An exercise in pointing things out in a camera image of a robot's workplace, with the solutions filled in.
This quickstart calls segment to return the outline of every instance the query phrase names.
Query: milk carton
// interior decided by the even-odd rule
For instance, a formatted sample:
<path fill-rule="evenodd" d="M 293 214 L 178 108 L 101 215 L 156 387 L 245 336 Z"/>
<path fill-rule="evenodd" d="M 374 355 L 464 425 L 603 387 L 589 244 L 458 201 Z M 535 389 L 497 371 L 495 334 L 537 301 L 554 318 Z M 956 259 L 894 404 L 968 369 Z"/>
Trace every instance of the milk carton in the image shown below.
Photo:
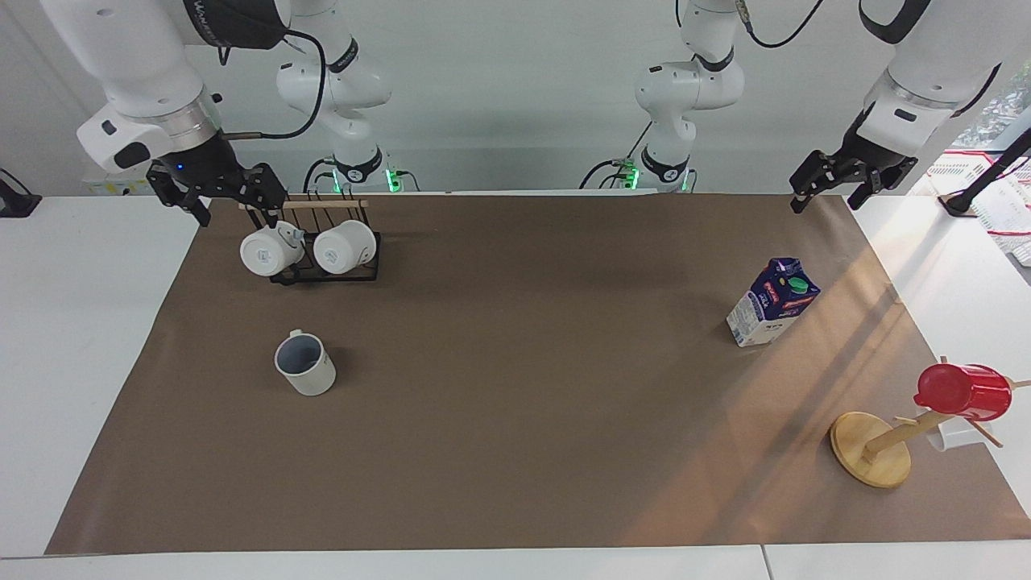
<path fill-rule="evenodd" d="M 773 258 L 759 274 L 727 325 L 739 347 L 772 342 L 820 296 L 798 258 Z"/>

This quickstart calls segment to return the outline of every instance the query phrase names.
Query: brown tabletop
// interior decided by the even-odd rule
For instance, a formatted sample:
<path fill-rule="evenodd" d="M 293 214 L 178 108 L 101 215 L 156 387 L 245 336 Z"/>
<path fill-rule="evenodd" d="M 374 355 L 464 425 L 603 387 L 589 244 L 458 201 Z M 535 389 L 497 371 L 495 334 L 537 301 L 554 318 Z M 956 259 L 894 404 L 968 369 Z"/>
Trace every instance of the brown tabletop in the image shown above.
<path fill-rule="evenodd" d="M 833 420 L 912 415 L 934 363 L 839 198 L 374 198 L 379 279 L 291 287 L 212 213 L 47 553 L 1031 538 L 983 446 L 914 440 L 894 491 L 835 462 Z M 824 294 L 740 349 L 775 255 Z M 294 329 L 326 395 L 272 366 Z"/>

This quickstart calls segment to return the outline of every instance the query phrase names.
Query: black wire rack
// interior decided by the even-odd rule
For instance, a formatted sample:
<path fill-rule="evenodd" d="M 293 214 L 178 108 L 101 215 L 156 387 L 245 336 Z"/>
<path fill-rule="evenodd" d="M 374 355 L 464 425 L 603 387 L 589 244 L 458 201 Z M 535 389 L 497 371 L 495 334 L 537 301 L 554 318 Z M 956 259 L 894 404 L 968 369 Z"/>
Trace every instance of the black wire rack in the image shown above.
<path fill-rule="evenodd" d="M 383 254 L 383 236 L 375 230 L 372 230 L 372 234 L 376 239 L 376 252 L 371 260 L 350 271 L 330 273 L 323 269 L 314 258 L 314 242 L 320 233 L 332 229 L 346 219 L 360 220 L 372 229 L 366 211 L 367 206 L 368 200 L 356 199 L 351 193 L 344 193 L 340 196 L 334 195 L 332 199 L 325 199 L 321 194 L 314 192 L 289 196 L 278 214 L 273 215 L 272 223 L 267 225 L 274 227 L 278 219 L 284 219 L 303 230 L 304 257 L 279 273 L 269 276 L 269 280 L 282 285 L 324 281 L 375 281 L 379 275 L 379 262 Z M 253 207 L 243 205 L 241 207 L 246 209 L 255 229 L 260 230 L 266 226 L 267 219 L 263 219 L 261 213 Z"/>

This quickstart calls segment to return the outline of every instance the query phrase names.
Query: round wooden base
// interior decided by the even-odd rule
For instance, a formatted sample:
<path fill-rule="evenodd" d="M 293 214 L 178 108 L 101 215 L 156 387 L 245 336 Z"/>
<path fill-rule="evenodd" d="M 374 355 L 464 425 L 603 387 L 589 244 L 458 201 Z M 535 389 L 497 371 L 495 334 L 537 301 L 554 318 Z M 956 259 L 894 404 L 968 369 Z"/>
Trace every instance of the round wooden base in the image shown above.
<path fill-rule="evenodd" d="M 863 458 L 866 443 L 891 430 L 891 425 L 869 413 L 845 413 L 831 425 L 831 448 L 853 477 L 866 485 L 892 489 L 902 485 L 909 477 L 912 464 L 905 444 L 889 447 L 872 462 Z"/>

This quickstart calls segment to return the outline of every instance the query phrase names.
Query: table surface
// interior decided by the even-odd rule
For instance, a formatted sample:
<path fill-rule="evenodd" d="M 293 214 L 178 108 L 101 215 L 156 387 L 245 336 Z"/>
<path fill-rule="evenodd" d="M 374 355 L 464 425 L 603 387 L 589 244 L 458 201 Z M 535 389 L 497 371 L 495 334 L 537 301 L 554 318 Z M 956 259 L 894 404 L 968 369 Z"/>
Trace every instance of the table surface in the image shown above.
<path fill-rule="evenodd" d="M 856 218 L 936 355 L 1031 378 L 1031 360 L 1015 341 L 1015 330 L 1031 328 L 1031 286 L 974 219 L 947 217 L 933 199 L 902 197 L 874 198 Z M 7 379 L 0 391 L 0 519 L 19 523 L 0 526 L 0 554 L 32 557 L 46 546 L 196 226 L 145 197 L 52 197 L 32 217 L 2 226 L 0 264 L 16 275 L 0 279 L 6 307 L 0 366 Z M 1016 400 L 993 423 L 1006 447 L 992 452 L 1027 511 L 1031 466 L 1021 459 L 1031 449 L 1031 434 L 1020 427 L 1031 419 L 1031 396 L 1018 391 Z M 711 577 L 704 571 L 719 570 L 721 578 L 744 579 L 767 577 L 768 565 L 778 580 L 842 570 L 889 579 L 911 578 L 912 561 L 937 567 L 938 578 L 965 578 L 973 570 L 1016 578 L 1018 564 L 1031 556 L 1031 542 L 363 554 L 6 559 L 0 578 L 165 578 L 184 566 L 220 577 L 243 567 L 269 571 L 267 577 L 277 567 L 320 577 L 329 567 L 358 577 L 377 571 L 498 577 L 505 569 L 512 578 L 614 578 L 632 566 L 643 578 Z M 897 561 L 910 564 L 890 566 Z M 859 567 L 863 562 L 868 566 Z"/>

